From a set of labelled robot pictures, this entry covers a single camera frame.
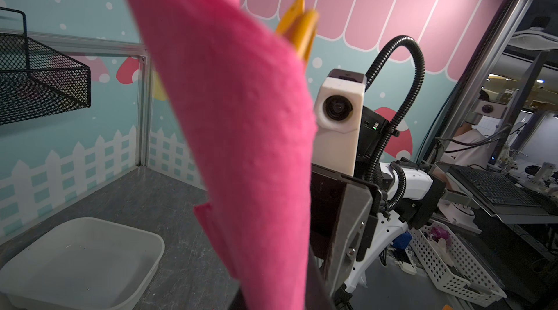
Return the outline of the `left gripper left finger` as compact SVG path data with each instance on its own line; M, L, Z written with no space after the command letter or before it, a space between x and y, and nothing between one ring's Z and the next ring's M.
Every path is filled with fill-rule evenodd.
M242 310L242 291L241 288L238 289L233 300L231 301L228 310Z

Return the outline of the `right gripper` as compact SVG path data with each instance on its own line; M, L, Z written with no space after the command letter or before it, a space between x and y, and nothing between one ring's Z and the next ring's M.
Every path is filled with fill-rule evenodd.
M366 182L383 186L379 160L373 162L373 154L388 124L384 117L363 107L355 178L321 166L312 167L310 245L323 261L321 274L328 295L334 295L348 278L355 260L363 261L371 246L382 199L379 189L370 189Z

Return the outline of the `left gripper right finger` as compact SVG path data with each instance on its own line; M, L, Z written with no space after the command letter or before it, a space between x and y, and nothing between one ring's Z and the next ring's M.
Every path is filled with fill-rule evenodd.
M305 309L335 310L334 303L326 290L321 272L315 262L312 248L308 250Z

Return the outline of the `pink paper napkin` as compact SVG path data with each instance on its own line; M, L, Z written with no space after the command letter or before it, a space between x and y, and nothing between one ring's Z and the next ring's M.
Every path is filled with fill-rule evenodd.
M194 212L249 309L303 309L316 132L305 66L241 0L128 0L208 192Z

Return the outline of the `orange chopstick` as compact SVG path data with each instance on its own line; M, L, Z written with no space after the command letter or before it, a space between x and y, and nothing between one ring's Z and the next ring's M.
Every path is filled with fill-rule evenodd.
M305 0L295 0L276 28L275 33L293 46L296 55L307 64L312 45L318 32L320 15L315 9L307 9Z

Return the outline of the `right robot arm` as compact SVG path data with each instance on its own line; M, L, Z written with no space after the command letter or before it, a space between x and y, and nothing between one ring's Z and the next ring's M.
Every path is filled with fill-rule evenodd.
M395 115L385 118L364 105L364 96L400 47L414 61L414 79ZM399 136L424 76L418 42L399 35L366 73L334 69L320 87L314 105L308 309L350 308L350 294L372 262L397 237L423 227L437 208L442 181L408 160L380 160L389 140Z

